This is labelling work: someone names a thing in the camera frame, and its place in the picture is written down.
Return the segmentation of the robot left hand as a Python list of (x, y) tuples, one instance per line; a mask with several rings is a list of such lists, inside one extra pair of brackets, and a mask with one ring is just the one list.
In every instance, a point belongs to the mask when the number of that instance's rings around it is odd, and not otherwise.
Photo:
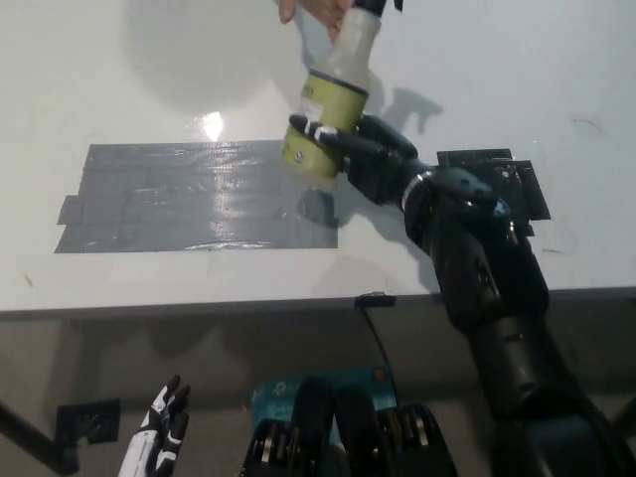
[(191, 388), (174, 376), (158, 393), (130, 439), (119, 477), (170, 477), (186, 435)]

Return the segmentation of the person's bare hand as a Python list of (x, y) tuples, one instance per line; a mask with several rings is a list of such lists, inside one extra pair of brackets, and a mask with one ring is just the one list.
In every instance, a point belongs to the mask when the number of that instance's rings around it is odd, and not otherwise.
[(353, 0), (277, 0), (279, 20), (287, 24), (295, 17), (296, 10), (302, 8), (314, 17), (327, 31), (334, 43), (342, 30), (344, 17), (353, 6)]

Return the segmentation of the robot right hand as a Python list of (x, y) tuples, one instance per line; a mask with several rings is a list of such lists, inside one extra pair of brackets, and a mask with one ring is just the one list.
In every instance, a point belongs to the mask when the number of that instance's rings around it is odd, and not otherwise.
[(377, 116), (363, 115), (353, 132), (298, 113), (289, 117), (289, 124), (314, 144), (344, 157), (347, 164), (340, 170), (377, 205), (401, 207), (410, 187), (434, 173), (419, 160), (414, 145)]

